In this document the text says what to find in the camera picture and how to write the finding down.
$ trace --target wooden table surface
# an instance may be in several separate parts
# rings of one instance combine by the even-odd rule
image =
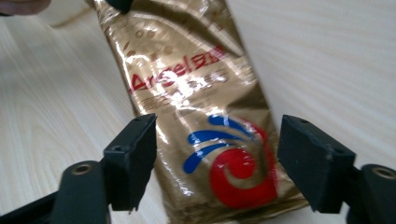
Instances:
[[[396,2],[229,1],[276,126],[308,119],[358,154],[396,168]],[[134,117],[93,12],[53,29],[0,19],[0,214],[57,190],[62,171],[102,150]],[[344,223],[309,208],[265,223]],[[113,223],[166,223],[151,178],[139,212]]]

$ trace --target red and blue logo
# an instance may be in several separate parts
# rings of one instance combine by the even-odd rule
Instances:
[[[269,146],[265,131],[248,121],[237,121],[229,117],[212,115],[207,120],[214,126],[211,130],[201,130],[188,136],[190,145],[200,148],[184,162],[183,170],[193,174],[201,161],[211,152],[220,154],[211,162],[210,186],[217,198],[226,206],[234,209],[256,208],[277,197],[276,168],[274,154]],[[227,132],[216,130],[216,127]],[[266,159],[266,173],[260,183],[248,188],[238,188],[230,183],[230,178],[248,181],[257,171],[257,160],[248,143],[260,143]]]

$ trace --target crinkled foil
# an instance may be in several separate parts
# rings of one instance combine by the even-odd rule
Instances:
[[[223,0],[94,0],[137,114],[156,113],[169,223],[257,223],[306,205],[276,160],[259,80]]]

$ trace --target red swirl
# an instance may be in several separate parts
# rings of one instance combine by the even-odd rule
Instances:
[[[256,168],[254,158],[242,148],[231,148],[219,154],[210,170],[211,188],[218,199],[234,209],[256,208],[271,202],[276,194],[276,168],[274,154],[268,144],[264,131],[254,126],[263,141],[264,154],[268,160],[268,172],[263,181],[251,189],[238,189],[233,186],[225,175],[224,169],[239,179],[253,175]]]

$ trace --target human hand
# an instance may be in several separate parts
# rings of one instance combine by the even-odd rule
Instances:
[[[0,14],[34,15],[50,5],[50,0],[0,0]]]

